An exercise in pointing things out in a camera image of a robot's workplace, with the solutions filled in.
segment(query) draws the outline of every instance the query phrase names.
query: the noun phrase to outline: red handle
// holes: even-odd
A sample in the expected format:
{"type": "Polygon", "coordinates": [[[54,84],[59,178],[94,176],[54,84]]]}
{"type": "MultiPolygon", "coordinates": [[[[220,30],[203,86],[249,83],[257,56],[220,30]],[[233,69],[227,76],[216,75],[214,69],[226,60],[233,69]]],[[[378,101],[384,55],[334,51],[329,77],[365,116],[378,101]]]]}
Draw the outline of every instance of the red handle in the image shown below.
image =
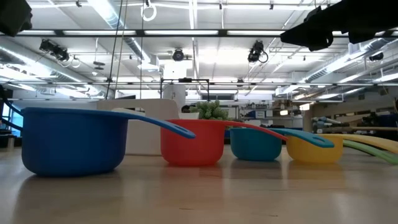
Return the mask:
{"type": "Polygon", "coordinates": [[[258,131],[262,131],[263,133],[267,133],[267,134],[270,134],[270,135],[272,135],[274,137],[277,137],[277,138],[279,138],[281,140],[285,140],[285,141],[288,140],[287,137],[285,137],[285,136],[283,136],[281,134],[278,134],[275,131],[271,131],[269,129],[262,128],[262,127],[259,127],[259,126],[255,126],[255,125],[251,125],[251,124],[245,124],[245,123],[240,123],[240,122],[236,122],[236,121],[218,121],[218,122],[223,123],[225,126],[235,126],[235,127],[245,127],[245,128],[256,129],[258,131]]]}

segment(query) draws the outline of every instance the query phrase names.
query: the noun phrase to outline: table surface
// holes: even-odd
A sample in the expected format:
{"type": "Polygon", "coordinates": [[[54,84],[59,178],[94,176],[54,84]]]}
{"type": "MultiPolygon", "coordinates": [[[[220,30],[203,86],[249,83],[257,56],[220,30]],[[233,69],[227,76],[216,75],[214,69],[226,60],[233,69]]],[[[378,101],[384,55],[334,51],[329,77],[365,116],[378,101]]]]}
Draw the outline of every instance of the table surface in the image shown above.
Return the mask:
{"type": "Polygon", "coordinates": [[[352,149],[338,164],[235,159],[173,167],[126,156],[115,172],[34,176],[20,150],[0,152],[0,217],[9,223],[397,223],[398,167],[352,149]]]}

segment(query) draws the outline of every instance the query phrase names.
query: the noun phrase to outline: green plant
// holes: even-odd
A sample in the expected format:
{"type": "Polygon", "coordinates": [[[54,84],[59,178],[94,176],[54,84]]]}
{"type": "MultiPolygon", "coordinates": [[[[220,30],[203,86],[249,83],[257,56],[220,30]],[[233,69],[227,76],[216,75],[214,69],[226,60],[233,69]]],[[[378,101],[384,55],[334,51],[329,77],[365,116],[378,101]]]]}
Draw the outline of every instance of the green plant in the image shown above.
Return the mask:
{"type": "Polygon", "coordinates": [[[199,119],[228,120],[228,111],[220,108],[220,102],[198,102],[190,108],[191,113],[199,113],[199,119]]]}

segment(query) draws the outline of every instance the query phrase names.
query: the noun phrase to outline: red measuring cup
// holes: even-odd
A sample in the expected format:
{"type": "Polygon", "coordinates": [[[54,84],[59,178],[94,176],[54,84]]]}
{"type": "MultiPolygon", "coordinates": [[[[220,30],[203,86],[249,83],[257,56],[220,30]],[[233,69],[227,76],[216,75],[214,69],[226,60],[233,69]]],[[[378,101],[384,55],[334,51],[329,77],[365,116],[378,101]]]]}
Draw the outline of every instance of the red measuring cup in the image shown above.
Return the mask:
{"type": "Polygon", "coordinates": [[[167,162],[177,166],[209,166],[219,161],[224,151],[226,126],[253,128],[287,141],[285,136],[271,130],[235,121],[204,119],[168,121],[196,134],[195,139],[185,139],[166,129],[160,130],[162,156],[167,162]]]}

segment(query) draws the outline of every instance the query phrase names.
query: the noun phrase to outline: light green handle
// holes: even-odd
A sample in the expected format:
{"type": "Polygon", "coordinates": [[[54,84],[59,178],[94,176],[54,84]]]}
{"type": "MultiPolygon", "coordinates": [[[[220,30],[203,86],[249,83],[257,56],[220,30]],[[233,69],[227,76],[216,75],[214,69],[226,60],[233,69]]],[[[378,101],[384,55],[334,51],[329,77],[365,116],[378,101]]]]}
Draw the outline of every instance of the light green handle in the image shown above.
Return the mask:
{"type": "Polygon", "coordinates": [[[398,165],[398,157],[394,154],[390,154],[388,152],[384,152],[380,149],[376,149],[375,147],[371,147],[359,142],[354,142],[350,140],[343,140],[343,145],[351,147],[353,149],[357,149],[359,151],[367,152],[370,155],[374,155],[376,157],[379,157],[380,159],[384,159],[388,163],[392,165],[398,165]]]}

